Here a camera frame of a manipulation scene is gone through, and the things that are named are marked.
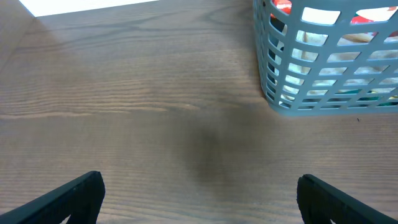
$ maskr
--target table surface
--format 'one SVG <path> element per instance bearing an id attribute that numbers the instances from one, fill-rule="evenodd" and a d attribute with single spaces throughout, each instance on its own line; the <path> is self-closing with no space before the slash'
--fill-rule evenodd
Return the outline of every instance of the table surface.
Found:
<path id="1" fill-rule="evenodd" d="M 307 173 L 398 218 L 396 115 L 272 111 L 250 0 L 36 18 L 0 98 L 0 213 L 98 170 L 102 224 L 302 223 Z"/>

